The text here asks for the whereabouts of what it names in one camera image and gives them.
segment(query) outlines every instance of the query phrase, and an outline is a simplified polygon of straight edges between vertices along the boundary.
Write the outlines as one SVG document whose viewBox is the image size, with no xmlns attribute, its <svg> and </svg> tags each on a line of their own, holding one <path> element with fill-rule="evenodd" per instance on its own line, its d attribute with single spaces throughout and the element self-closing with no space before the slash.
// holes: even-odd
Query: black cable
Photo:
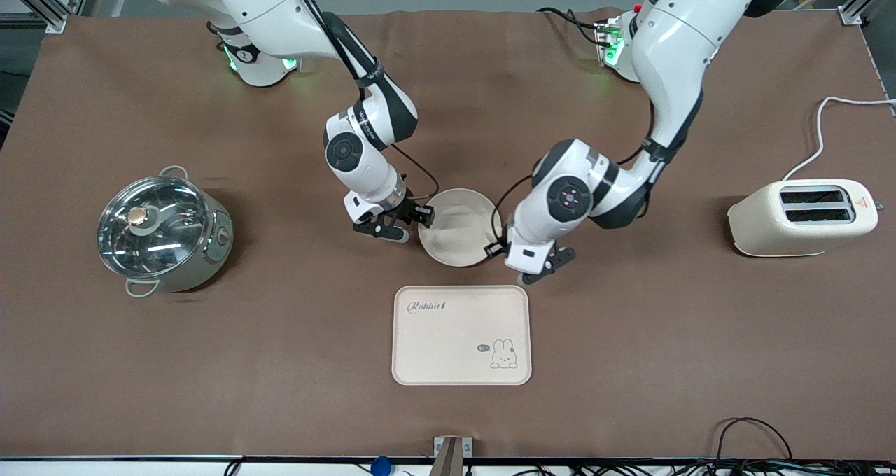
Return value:
<svg viewBox="0 0 896 476">
<path fill-rule="evenodd" d="M 591 35 L 588 35 L 587 33 L 585 33 L 585 29 L 583 29 L 583 27 L 582 27 L 582 24 L 583 24 L 583 23 L 581 23 L 581 22 L 579 21 L 578 17 L 575 16 L 575 13 L 573 12 L 572 9 L 567 10 L 567 11 L 566 11 L 566 14 L 569 14 L 569 16 L 570 16 L 571 18 L 573 18 L 573 22 L 575 23 L 575 27 L 577 27 L 577 29 L 579 29 L 579 33 L 581 33 L 582 36 L 585 37 L 585 40 L 588 40 L 588 42 L 594 43 L 595 46 L 601 46 L 602 48 L 609 48 L 609 46 L 611 46 L 610 43 L 608 43 L 608 42 L 598 42 L 598 41 L 596 41 L 594 38 L 592 38 Z"/>
<path fill-rule="evenodd" d="M 835 470 L 834 472 L 832 472 L 831 470 L 826 470 L 826 469 L 822 469 L 822 468 L 812 468 L 812 467 L 800 465 L 797 463 L 788 463 L 788 462 L 781 462 L 781 461 L 766 461 L 766 463 L 770 463 L 773 466 L 781 467 L 782 469 L 799 470 L 800 472 L 809 473 L 809 474 L 825 474 L 826 476 L 849 476 L 848 473 L 839 472 L 839 470 Z"/>
<path fill-rule="evenodd" d="M 501 208 L 501 204 L 503 203 L 503 201 L 505 201 L 505 198 L 507 198 L 507 196 L 509 196 L 510 193 L 513 192 L 513 189 L 516 189 L 517 187 L 519 187 L 519 185 L 521 185 L 521 183 L 529 179 L 532 179 L 532 175 L 522 177 L 521 179 L 516 181 L 516 183 L 513 183 L 513 185 L 510 186 L 510 189 L 507 189 L 507 191 L 501 196 L 501 199 L 499 199 L 497 204 L 495 204 L 495 210 L 492 211 L 492 218 L 490 220 L 490 224 L 492 225 L 492 234 L 495 235 L 495 239 L 501 239 L 501 237 L 498 236 L 498 231 L 495 229 L 495 215 L 497 214 L 498 209 Z"/>
<path fill-rule="evenodd" d="M 243 464 L 244 458 L 245 457 L 239 457 L 238 459 L 230 461 L 224 469 L 224 476 L 236 476 L 237 472 L 239 472 L 239 467 Z"/>
<path fill-rule="evenodd" d="M 577 27 L 577 29 L 579 29 L 579 32 L 582 33 L 582 36 L 585 37 L 585 40 L 588 40 L 588 42 L 594 43 L 595 46 L 601 46 L 602 48 L 609 48 L 609 46 L 610 46 L 609 43 L 606 43 L 606 42 L 598 42 L 598 41 L 596 41 L 594 38 L 592 38 L 590 35 L 588 35 L 587 33 L 585 33 L 585 29 L 586 29 L 586 28 L 587 28 L 587 29 L 594 29 L 594 28 L 595 28 L 594 25 L 595 25 L 596 23 L 605 22 L 605 21 L 607 21 L 607 20 L 597 20 L 597 21 L 594 21 L 594 22 L 591 23 L 591 24 L 589 24 L 589 23 L 583 23 L 582 21 L 579 21 L 579 18 L 578 18 L 578 17 L 575 16 L 575 13 L 573 12 L 572 9 L 567 10 L 567 11 L 566 11 L 566 14 L 563 14 L 563 13 L 561 13 L 560 10 L 554 9 L 553 7 L 542 7 L 541 9 L 538 9 L 538 12 L 539 12 L 539 13 L 551 13 L 551 14 L 557 14 L 558 16 L 560 16 L 561 18 L 563 18 L 564 20 L 566 20 L 566 22 L 573 23 L 573 25 L 575 25 L 575 27 Z"/>
<path fill-rule="evenodd" d="M 415 158 L 410 157 L 410 154 L 407 154 L 405 151 L 401 150 L 401 147 L 399 147 L 399 146 L 396 145 L 396 144 L 393 144 L 393 145 L 391 145 L 391 146 L 394 148 L 395 151 L 399 151 L 399 153 L 400 153 L 402 156 L 406 157 L 407 160 L 409 160 L 411 163 L 414 163 L 414 165 L 415 165 L 416 167 L 418 167 L 418 168 L 420 169 L 420 171 L 422 171 L 423 173 L 425 173 L 426 176 L 428 176 L 429 179 L 432 180 L 432 182 L 435 184 L 435 189 L 433 189 L 432 193 L 429 193 L 429 195 L 426 195 L 426 196 L 412 196 L 411 198 L 408 198 L 408 199 L 409 199 L 409 200 L 412 200 L 412 201 L 416 201 L 416 200 L 425 200 L 425 199 L 428 199 L 428 198 L 432 198 L 432 197 L 435 196 L 435 195 L 438 195 L 438 193 L 439 193 L 439 188 L 440 188 L 440 186 L 439 186 L 439 179 L 435 178 L 435 176 L 434 176 L 429 170 L 425 169 L 425 167 L 423 167 L 422 164 L 418 163 L 417 160 L 415 160 Z"/>
<path fill-rule="evenodd" d="M 535 469 L 524 470 L 523 472 L 518 472 L 513 476 L 526 476 L 527 474 L 538 474 L 538 476 L 557 476 L 553 472 L 550 472 L 547 468 L 541 465 L 537 465 Z"/>
<path fill-rule="evenodd" d="M 669 476 L 690 476 L 694 473 L 695 470 L 700 469 L 700 467 L 707 467 L 710 465 L 710 462 L 707 461 L 698 461 L 694 463 L 689 463 L 686 466 L 682 467 L 679 470 L 676 470 Z"/>
<path fill-rule="evenodd" d="M 14 71 L 6 71 L 6 70 L 0 70 L 0 74 L 12 75 L 12 77 L 25 77 L 25 78 L 32 76 L 29 73 L 16 73 Z"/>
<path fill-rule="evenodd" d="M 722 458 L 722 445 L 725 443 L 725 433 L 727 433 L 727 429 L 730 429 L 740 422 L 745 421 L 758 423 L 764 425 L 768 429 L 771 429 L 771 431 L 778 436 L 778 439 L 780 439 L 781 442 L 784 443 L 784 448 L 787 448 L 787 459 L 793 460 L 793 450 L 790 449 L 790 443 L 787 442 L 787 439 L 784 438 L 784 435 L 782 435 L 781 432 L 778 432 L 777 428 L 774 428 L 774 426 L 772 426 L 769 422 L 761 421 L 761 419 L 755 419 L 752 416 L 739 416 L 738 418 L 732 419 L 732 421 L 727 423 L 727 425 L 722 429 L 721 434 L 719 434 L 719 448 L 717 448 L 716 450 L 716 460 L 713 464 L 713 476 L 717 476 L 717 470 L 719 470 L 719 462 Z"/>
<path fill-rule="evenodd" d="M 650 193 L 652 193 L 652 192 L 653 192 L 653 187 L 649 187 L 647 189 L 647 194 L 644 195 L 644 206 L 641 207 L 640 214 L 638 214 L 638 217 L 636 217 L 636 218 L 643 218 L 645 215 L 647 215 L 647 211 L 650 210 Z"/>
<path fill-rule="evenodd" d="M 636 476 L 636 474 L 630 468 L 620 466 L 620 465 L 608 464 L 608 466 L 605 467 L 605 469 L 607 469 L 608 473 L 614 472 L 614 473 L 619 474 L 620 476 Z"/>
<path fill-rule="evenodd" d="M 642 476 L 653 476 L 652 473 L 647 472 L 642 467 L 637 466 L 636 464 L 631 464 L 631 463 L 627 463 L 627 462 L 623 462 L 623 461 L 619 461 L 618 463 L 613 461 L 613 464 L 614 464 L 614 466 L 625 468 L 627 470 L 627 473 L 629 473 L 633 476 L 637 476 L 636 472 L 640 473 Z"/>
<path fill-rule="evenodd" d="M 637 157 L 638 157 L 638 154 L 640 154 L 640 153 L 641 153 L 641 147 L 640 147 L 640 145 L 639 145 L 638 148 L 637 148 L 637 150 L 634 151 L 634 153 L 631 153 L 631 156 L 626 157 L 624 160 L 617 161 L 617 164 L 618 164 L 619 166 L 622 166 L 622 165 L 624 165 L 625 163 L 628 163 L 629 161 L 633 160 L 634 158 L 637 158 Z"/>
<path fill-rule="evenodd" d="M 308 5 L 308 8 L 311 9 L 311 16 L 314 17 L 314 20 L 321 26 L 324 35 L 327 36 L 330 44 L 336 49 L 336 54 L 339 55 L 340 60 L 342 60 L 342 64 L 345 65 L 346 68 L 349 69 L 351 77 L 357 81 L 360 76 L 358 72 L 355 71 L 355 65 L 351 64 L 349 61 L 349 56 L 345 53 L 345 48 L 342 46 L 342 42 L 339 42 L 339 39 L 336 38 L 336 34 L 333 33 L 333 29 L 330 28 L 330 25 L 323 20 L 321 16 L 322 10 L 320 5 L 317 4 L 317 0 L 302 0 L 305 4 Z M 363 100 L 367 97 L 367 91 L 364 90 L 364 87 L 358 86 L 359 99 Z"/>
<path fill-rule="evenodd" d="M 554 9 L 553 7 L 542 7 L 541 9 L 538 9 L 535 12 L 536 13 L 557 14 L 557 16 L 560 16 L 561 18 L 563 18 L 564 20 L 566 20 L 569 23 L 577 23 L 581 27 L 586 27 L 587 29 L 594 29 L 593 24 L 587 24 L 587 23 L 583 23 L 582 21 L 579 21 L 579 20 L 574 20 L 572 17 L 569 17 L 569 16 L 567 16 L 567 14 L 564 14 L 563 11 L 560 11 L 559 9 Z M 605 22 L 605 21 L 607 21 L 607 20 L 597 20 L 594 22 L 601 23 L 601 22 Z"/>
</svg>

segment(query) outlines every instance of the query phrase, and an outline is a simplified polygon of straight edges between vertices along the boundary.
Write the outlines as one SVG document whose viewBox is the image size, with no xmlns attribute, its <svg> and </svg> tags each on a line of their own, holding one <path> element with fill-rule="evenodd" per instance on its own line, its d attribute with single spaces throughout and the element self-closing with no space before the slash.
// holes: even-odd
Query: pot handle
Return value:
<svg viewBox="0 0 896 476">
<path fill-rule="evenodd" d="M 130 295 L 131 298 L 138 298 L 138 300 L 140 300 L 140 298 L 148 298 L 148 297 L 150 297 L 150 295 L 153 295 L 155 293 L 155 291 L 159 288 L 159 285 L 161 285 L 161 284 L 162 284 L 162 281 L 160 279 L 154 279 L 153 281 L 139 281 L 138 279 L 126 279 L 125 292 L 127 292 L 127 294 Z M 145 294 L 136 294 L 132 290 L 134 288 L 134 285 L 152 285 L 153 287 L 150 288 L 150 291 L 146 292 Z"/>
<path fill-rule="evenodd" d="M 183 180 L 190 180 L 190 174 L 186 173 L 185 167 L 180 166 L 179 164 L 171 164 L 170 167 L 164 167 L 162 171 L 159 172 L 159 176 L 166 176 L 169 172 L 180 170 L 183 172 Z"/>
</svg>

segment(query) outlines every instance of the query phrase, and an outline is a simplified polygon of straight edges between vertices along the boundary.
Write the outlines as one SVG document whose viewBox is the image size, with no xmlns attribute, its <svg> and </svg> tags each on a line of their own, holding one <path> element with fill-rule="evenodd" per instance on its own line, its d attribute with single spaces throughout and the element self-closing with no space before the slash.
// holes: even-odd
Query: rabbit logo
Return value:
<svg viewBox="0 0 896 476">
<path fill-rule="evenodd" d="M 492 370 L 516 370 L 516 351 L 509 339 L 496 339 L 492 353 Z"/>
</svg>

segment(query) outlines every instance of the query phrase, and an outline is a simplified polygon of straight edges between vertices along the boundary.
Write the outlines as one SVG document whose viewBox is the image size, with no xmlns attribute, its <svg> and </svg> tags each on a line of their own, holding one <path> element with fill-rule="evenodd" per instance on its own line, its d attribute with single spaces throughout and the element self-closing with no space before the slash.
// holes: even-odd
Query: beige tray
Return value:
<svg viewBox="0 0 896 476">
<path fill-rule="evenodd" d="M 518 386 L 531 374 L 525 290 L 431 286 L 395 295 L 393 377 L 403 386 Z"/>
</svg>

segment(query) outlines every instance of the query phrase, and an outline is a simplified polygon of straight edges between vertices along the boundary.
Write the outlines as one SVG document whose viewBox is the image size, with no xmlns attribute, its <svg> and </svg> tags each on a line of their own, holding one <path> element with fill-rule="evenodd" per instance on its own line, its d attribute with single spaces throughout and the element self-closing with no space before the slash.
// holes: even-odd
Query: pot lid knob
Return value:
<svg viewBox="0 0 896 476">
<path fill-rule="evenodd" d="M 140 224 L 144 224 L 148 218 L 150 218 L 150 214 L 141 206 L 131 208 L 131 211 L 127 212 L 127 223 L 132 226 L 140 226 Z"/>
</svg>

